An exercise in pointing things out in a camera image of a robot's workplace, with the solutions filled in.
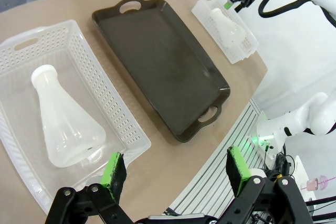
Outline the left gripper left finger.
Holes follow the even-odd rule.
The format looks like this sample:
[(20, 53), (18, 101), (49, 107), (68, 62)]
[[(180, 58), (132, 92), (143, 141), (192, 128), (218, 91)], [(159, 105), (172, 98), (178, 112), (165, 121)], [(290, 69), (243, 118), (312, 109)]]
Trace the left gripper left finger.
[(45, 223), (86, 223), (91, 216), (99, 216), (103, 223), (133, 223), (119, 206), (126, 177), (123, 154), (113, 153), (98, 183), (80, 191), (57, 191)]

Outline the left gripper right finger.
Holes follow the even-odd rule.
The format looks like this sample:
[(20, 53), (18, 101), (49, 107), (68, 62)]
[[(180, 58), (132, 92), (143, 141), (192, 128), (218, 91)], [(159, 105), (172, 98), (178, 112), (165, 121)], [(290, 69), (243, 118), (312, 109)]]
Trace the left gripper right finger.
[(313, 223), (294, 179), (252, 175), (237, 146), (227, 149), (226, 174), (234, 200), (223, 213), (223, 223), (246, 223), (253, 212), (266, 212), (273, 223)]

